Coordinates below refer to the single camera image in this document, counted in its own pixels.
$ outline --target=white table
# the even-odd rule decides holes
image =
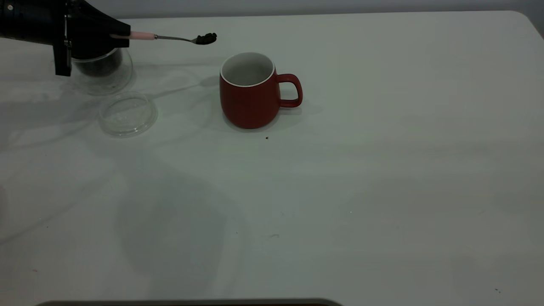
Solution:
[[[127,22],[219,34],[131,43],[131,90],[159,118],[129,139],[51,75],[51,47],[1,42],[1,305],[544,303],[544,41],[523,15]],[[219,67],[244,51],[305,94],[257,131],[219,104]]]

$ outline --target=clear plastic lid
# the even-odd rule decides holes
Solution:
[[[98,123],[112,136],[129,137],[150,128],[157,120],[157,108],[145,95],[134,91],[117,94],[100,106]]]

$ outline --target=glass jar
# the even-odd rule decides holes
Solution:
[[[126,48],[115,48],[93,59],[72,58],[72,63],[71,81],[89,95],[111,95],[132,78],[132,59]]]

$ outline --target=spoon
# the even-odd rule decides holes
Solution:
[[[209,45],[217,40],[217,34],[215,33],[208,33],[204,36],[198,36],[195,39],[187,39],[187,38],[180,38],[180,37],[171,37],[171,36],[160,36],[153,33],[145,33],[145,32],[131,32],[130,36],[119,36],[115,34],[110,35],[112,38],[116,39],[138,39],[138,40],[156,40],[156,39],[172,39],[172,40],[183,40],[192,42],[196,45]]]

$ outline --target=dark contents in jar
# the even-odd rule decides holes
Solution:
[[[123,54],[121,49],[118,48],[112,54],[104,58],[82,63],[74,62],[74,64],[84,75],[91,77],[105,77],[115,72],[119,66],[121,66],[122,61]]]

